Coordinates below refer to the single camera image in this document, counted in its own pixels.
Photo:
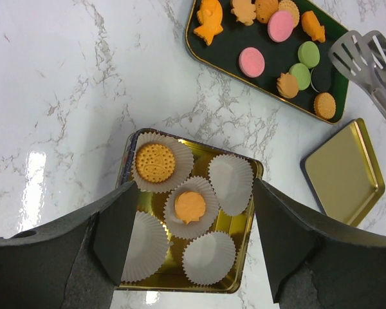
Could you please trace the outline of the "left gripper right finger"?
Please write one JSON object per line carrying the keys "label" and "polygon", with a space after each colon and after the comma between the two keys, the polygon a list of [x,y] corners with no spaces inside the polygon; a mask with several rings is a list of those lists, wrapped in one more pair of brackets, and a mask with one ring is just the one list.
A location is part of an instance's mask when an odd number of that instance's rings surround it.
{"label": "left gripper right finger", "polygon": [[325,216],[262,180],[255,213],[281,308],[386,308],[386,236]]}

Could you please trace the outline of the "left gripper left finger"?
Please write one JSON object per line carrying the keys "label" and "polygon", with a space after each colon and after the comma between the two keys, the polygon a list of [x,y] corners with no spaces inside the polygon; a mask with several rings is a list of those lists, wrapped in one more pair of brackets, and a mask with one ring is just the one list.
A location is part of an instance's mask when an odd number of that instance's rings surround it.
{"label": "left gripper left finger", "polygon": [[136,184],[126,182],[63,217],[0,238],[0,308],[109,308],[137,196]]}

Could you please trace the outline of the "square gold cookie tin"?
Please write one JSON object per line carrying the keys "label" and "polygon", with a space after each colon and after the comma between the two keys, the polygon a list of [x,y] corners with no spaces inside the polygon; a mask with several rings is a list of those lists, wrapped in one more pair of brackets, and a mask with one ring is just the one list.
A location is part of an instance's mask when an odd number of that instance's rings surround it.
{"label": "square gold cookie tin", "polygon": [[137,186],[122,290],[232,294],[241,284],[260,161],[155,129],[127,142],[117,183]]}

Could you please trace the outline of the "orange swirl cookie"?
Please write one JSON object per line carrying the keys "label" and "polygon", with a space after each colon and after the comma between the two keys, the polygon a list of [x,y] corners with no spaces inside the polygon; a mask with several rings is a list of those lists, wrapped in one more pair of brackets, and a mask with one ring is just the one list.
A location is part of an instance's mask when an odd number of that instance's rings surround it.
{"label": "orange swirl cookie", "polygon": [[194,191],[186,191],[176,197],[174,212],[177,219],[184,224],[199,221],[206,211],[206,203],[202,195]]}

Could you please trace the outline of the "orange dotted biscuit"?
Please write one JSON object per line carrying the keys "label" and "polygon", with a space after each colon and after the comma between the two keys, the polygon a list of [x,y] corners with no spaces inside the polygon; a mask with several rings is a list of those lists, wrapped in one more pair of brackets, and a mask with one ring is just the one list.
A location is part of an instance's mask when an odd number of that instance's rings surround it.
{"label": "orange dotted biscuit", "polygon": [[172,176],[175,168],[174,154],[163,144],[145,144],[136,154],[137,173],[147,182],[164,182]]}

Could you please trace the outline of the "black sandwich cookie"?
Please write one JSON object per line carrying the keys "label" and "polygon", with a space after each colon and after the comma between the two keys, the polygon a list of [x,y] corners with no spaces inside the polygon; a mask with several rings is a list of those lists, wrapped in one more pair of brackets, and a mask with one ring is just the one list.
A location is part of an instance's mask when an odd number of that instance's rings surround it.
{"label": "black sandwich cookie", "polygon": [[317,93],[328,92],[331,88],[331,70],[326,66],[316,66],[311,70],[311,87]]}

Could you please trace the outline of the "metal tongs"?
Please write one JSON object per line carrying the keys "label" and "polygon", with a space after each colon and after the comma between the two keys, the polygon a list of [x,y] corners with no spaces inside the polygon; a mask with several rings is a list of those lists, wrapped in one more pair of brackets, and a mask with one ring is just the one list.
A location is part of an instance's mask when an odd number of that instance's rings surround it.
{"label": "metal tongs", "polygon": [[368,94],[386,119],[386,38],[378,30],[343,34],[330,48],[329,59],[348,80]]}

